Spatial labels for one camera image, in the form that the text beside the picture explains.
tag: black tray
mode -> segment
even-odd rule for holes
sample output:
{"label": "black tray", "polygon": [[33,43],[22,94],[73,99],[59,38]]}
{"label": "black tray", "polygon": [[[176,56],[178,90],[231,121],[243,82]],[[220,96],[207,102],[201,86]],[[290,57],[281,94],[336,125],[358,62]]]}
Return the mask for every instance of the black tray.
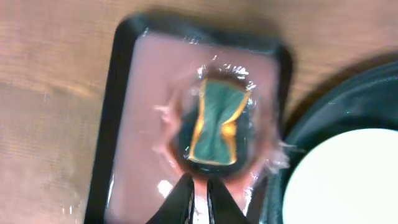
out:
{"label": "black tray", "polygon": [[290,168],[269,179],[263,223],[283,224],[285,188],[297,164],[321,142],[355,129],[398,129],[398,61],[361,73],[318,100],[286,138]]}
{"label": "black tray", "polygon": [[[292,58],[280,42],[276,39],[264,39],[247,33],[223,32],[207,26],[194,25],[196,23],[189,21],[192,20],[175,14],[152,12],[128,17],[118,25],[109,65],[85,223],[104,223],[134,43],[147,29],[180,38],[195,37],[202,43],[227,45],[273,56],[280,67],[278,96],[279,109],[282,114],[292,75]],[[262,204],[264,197],[260,199],[261,203],[257,202],[259,205]]]}

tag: white plate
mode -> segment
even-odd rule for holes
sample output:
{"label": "white plate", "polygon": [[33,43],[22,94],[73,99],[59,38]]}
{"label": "white plate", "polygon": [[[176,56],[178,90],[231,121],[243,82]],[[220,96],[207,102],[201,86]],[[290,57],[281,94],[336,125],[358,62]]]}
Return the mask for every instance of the white plate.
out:
{"label": "white plate", "polygon": [[398,223],[398,132],[361,129],[313,149],[295,169],[284,224]]}

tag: wooden table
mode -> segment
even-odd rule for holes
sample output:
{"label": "wooden table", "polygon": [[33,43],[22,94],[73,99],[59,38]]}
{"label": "wooden table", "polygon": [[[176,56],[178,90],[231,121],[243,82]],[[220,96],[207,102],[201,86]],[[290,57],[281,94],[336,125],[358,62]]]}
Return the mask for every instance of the wooden table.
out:
{"label": "wooden table", "polygon": [[396,0],[0,0],[0,222],[81,223],[114,30],[152,8],[267,32],[295,53],[287,125],[320,95],[397,59]]}

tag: green sponge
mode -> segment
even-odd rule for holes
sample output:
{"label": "green sponge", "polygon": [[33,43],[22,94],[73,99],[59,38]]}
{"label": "green sponge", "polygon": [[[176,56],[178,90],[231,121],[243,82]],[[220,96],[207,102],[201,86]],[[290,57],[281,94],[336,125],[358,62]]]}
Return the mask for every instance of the green sponge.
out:
{"label": "green sponge", "polygon": [[249,92],[241,86],[222,80],[202,81],[189,160],[224,166],[236,162],[236,120],[248,98]]}

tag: yellow edge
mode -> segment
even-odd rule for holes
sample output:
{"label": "yellow edge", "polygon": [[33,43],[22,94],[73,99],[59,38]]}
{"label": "yellow edge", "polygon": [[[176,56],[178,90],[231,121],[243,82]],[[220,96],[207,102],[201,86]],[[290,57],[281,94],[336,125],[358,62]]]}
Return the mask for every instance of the yellow edge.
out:
{"label": "yellow edge", "polygon": [[195,129],[193,130],[193,136],[192,136],[192,141],[191,141],[191,150],[189,152],[189,157],[188,159],[195,161],[195,157],[193,155],[195,147],[198,143],[200,133],[203,129],[203,125],[205,123],[204,117],[205,117],[205,90],[206,90],[206,83],[207,80],[204,80],[201,83],[200,86],[200,95],[199,95],[199,115],[197,119],[197,123],[195,125]]}

